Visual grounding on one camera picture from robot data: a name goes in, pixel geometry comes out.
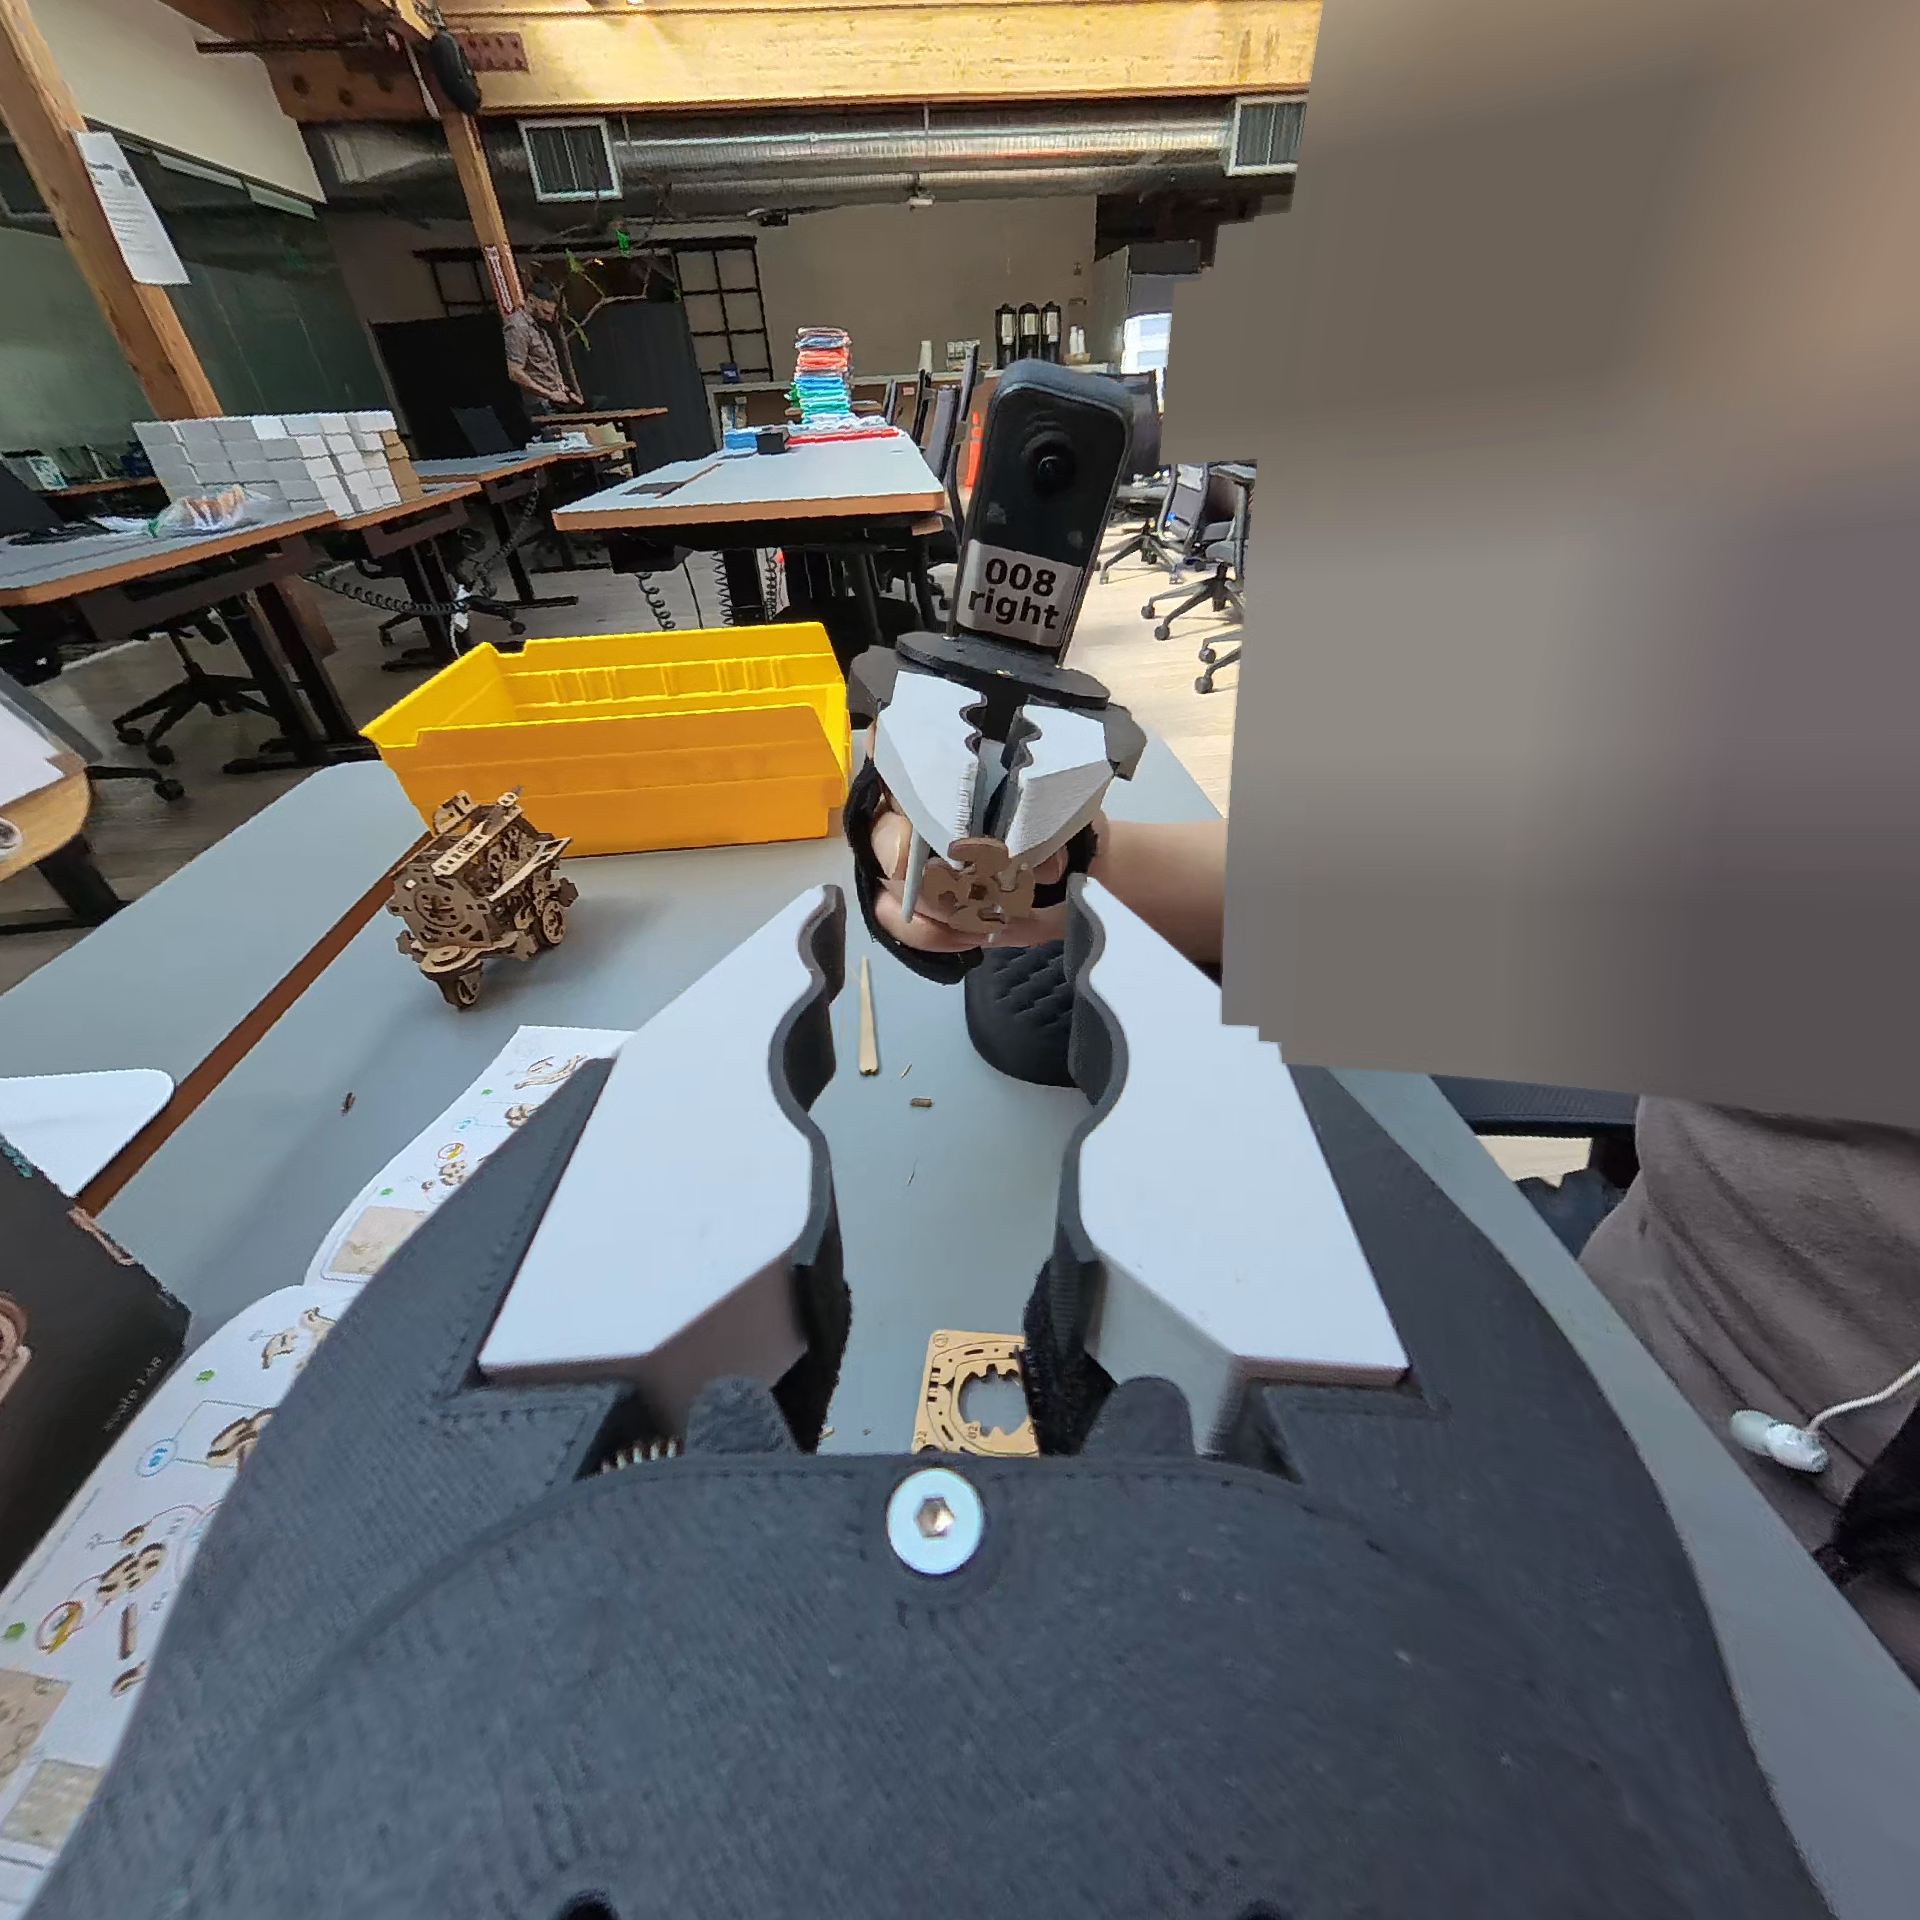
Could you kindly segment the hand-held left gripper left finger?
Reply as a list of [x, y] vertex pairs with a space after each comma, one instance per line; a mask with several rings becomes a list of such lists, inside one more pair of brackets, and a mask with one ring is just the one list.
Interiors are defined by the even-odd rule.
[[849, 910], [816, 885], [632, 1033], [479, 1353], [492, 1381], [832, 1393], [850, 1293], [810, 1108]]

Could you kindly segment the wooden gear part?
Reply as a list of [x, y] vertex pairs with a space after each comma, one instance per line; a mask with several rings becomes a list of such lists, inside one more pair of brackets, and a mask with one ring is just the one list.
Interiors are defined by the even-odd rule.
[[947, 849], [918, 844], [915, 913], [967, 932], [998, 932], [1033, 913], [1036, 870], [998, 837], [960, 837]]

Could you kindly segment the person's right forearm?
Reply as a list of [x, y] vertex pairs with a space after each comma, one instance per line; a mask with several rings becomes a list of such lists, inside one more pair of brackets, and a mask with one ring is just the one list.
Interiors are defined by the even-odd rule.
[[1112, 826], [1107, 883], [1212, 976], [1219, 976], [1226, 954], [1228, 832], [1224, 818]]

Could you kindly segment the person's right hand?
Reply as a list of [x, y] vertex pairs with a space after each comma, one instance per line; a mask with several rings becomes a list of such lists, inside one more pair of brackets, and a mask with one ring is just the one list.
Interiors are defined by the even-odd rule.
[[960, 929], [932, 908], [931, 874], [921, 878], [918, 908], [906, 913], [906, 862], [912, 842], [911, 820], [889, 800], [881, 800], [871, 822], [871, 853], [881, 868], [875, 917], [888, 938], [902, 942], [902, 946], [924, 954], [976, 954], [1064, 940], [1068, 908], [1062, 904], [1036, 908], [990, 929]]

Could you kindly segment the grey standing desk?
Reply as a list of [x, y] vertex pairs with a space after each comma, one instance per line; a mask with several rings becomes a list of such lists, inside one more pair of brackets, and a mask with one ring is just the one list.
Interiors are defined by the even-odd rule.
[[780, 452], [715, 450], [555, 508], [551, 522], [559, 536], [599, 538], [618, 572], [674, 572], [696, 553], [718, 555], [730, 622], [759, 626], [771, 618], [761, 552], [889, 544], [944, 504], [944, 483], [920, 446], [889, 429]]

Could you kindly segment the person's black office chair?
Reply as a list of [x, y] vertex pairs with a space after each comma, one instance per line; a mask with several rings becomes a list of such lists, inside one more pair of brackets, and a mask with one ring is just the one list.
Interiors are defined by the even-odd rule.
[[1554, 1089], [1462, 1075], [1436, 1075], [1433, 1084], [1484, 1145], [1497, 1138], [1585, 1141], [1590, 1145], [1586, 1162], [1563, 1172], [1556, 1185], [1538, 1176], [1516, 1179], [1548, 1229], [1572, 1257], [1579, 1257], [1599, 1225], [1618, 1209], [1641, 1172], [1639, 1100], [1594, 1089]]

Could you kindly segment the person's grey sweatshirt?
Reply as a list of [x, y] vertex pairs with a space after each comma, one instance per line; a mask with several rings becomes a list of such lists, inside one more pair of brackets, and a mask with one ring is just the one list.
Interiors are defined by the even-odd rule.
[[1915, 1370], [1915, 1131], [1647, 1098], [1639, 1178], [1579, 1262], [1915, 1681], [1915, 1384], [1836, 1421], [1818, 1476], [1726, 1432], [1742, 1408], [1806, 1424]]

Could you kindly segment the grey desk with black legs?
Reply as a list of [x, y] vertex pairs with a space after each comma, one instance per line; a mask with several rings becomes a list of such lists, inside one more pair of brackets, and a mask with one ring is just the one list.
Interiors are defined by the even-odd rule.
[[538, 594], [524, 549], [528, 542], [559, 542], [561, 561], [575, 566], [569, 542], [554, 526], [554, 509], [591, 492], [634, 475], [634, 443], [624, 437], [592, 443], [535, 443], [511, 452], [472, 454], [468, 460], [420, 461], [417, 466], [428, 489], [473, 483], [487, 514], [498, 565], [513, 580], [513, 606], [532, 611], [576, 609], [579, 596]]

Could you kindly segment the black product box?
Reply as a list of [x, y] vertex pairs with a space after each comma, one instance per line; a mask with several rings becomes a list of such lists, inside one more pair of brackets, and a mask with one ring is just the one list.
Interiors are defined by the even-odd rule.
[[2, 1144], [2, 1580], [186, 1350], [190, 1309]]

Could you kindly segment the white air vent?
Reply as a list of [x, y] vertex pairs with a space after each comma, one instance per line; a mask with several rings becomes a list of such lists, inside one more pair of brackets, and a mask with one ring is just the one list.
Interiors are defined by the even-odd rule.
[[607, 116], [519, 118], [518, 131], [538, 203], [623, 200], [618, 145]]

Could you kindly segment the stack of white boxes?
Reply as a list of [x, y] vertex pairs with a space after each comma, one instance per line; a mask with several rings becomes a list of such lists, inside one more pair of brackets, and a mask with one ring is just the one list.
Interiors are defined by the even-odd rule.
[[270, 513], [347, 518], [425, 494], [386, 410], [142, 420], [134, 429], [171, 501], [240, 489]]

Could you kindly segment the wood-edged side table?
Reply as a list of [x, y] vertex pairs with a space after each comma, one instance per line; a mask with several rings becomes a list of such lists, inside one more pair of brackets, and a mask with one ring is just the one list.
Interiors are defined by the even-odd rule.
[[48, 929], [97, 929], [123, 910], [123, 899], [100, 874], [84, 826], [91, 805], [91, 748], [54, 707], [2, 676], [2, 698], [32, 713], [68, 748], [66, 780], [2, 814], [2, 878], [36, 870], [64, 904], [66, 920]]

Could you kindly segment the long grey wood-edged desk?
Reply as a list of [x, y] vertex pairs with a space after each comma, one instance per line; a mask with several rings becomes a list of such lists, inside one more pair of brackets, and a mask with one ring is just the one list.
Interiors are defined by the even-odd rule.
[[2, 611], [36, 641], [74, 634], [120, 643], [218, 612], [273, 721], [266, 753], [232, 758], [230, 776], [324, 769], [378, 756], [329, 678], [314, 632], [287, 586], [334, 562], [338, 536], [380, 533], [406, 549], [455, 531], [475, 483], [428, 484], [417, 501], [336, 518], [292, 514], [225, 536], [84, 536], [59, 544], [4, 544]]

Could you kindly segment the square wooden frame part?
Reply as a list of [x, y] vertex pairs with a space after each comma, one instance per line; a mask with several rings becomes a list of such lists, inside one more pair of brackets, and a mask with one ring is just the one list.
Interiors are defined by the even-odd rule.
[[[971, 1385], [1006, 1381], [1015, 1389], [1010, 1424], [964, 1411]], [[937, 1329], [929, 1337], [912, 1452], [964, 1457], [1039, 1457], [1041, 1442], [1025, 1402], [1019, 1336]]]

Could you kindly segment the white drawstring toggle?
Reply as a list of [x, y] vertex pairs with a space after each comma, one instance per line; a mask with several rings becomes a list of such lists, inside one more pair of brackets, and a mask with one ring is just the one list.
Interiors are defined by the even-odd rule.
[[1742, 1408], [1731, 1416], [1726, 1432], [1742, 1452], [1766, 1458], [1787, 1472], [1818, 1476], [1832, 1468], [1826, 1432], [1836, 1421], [1854, 1418], [1863, 1411], [1881, 1408], [1900, 1400], [1914, 1384], [1915, 1370], [1898, 1376], [1875, 1394], [1833, 1403], [1812, 1416], [1806, 1424], [1787, 1424], [1774, 1420], [1766, 1411]]

